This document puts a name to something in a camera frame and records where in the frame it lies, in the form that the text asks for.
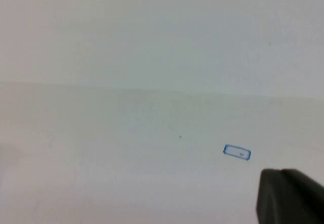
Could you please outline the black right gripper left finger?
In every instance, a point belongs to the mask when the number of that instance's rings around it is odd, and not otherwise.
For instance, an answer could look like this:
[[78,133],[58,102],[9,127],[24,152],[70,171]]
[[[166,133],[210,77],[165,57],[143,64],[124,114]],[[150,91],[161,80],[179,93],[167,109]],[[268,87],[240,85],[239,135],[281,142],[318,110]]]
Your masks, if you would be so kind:
[[323,223],[278,169],[261,171],[256,214],[259,223]]

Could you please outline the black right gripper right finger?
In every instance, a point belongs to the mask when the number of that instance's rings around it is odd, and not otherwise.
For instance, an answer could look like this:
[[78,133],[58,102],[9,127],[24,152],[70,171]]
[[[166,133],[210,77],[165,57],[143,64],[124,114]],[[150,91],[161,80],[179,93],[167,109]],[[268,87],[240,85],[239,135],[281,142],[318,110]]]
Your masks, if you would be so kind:
[[303,203],[314,214],[323,214],[323,185],[297,169],[283,169],[281,172],[297,190]]

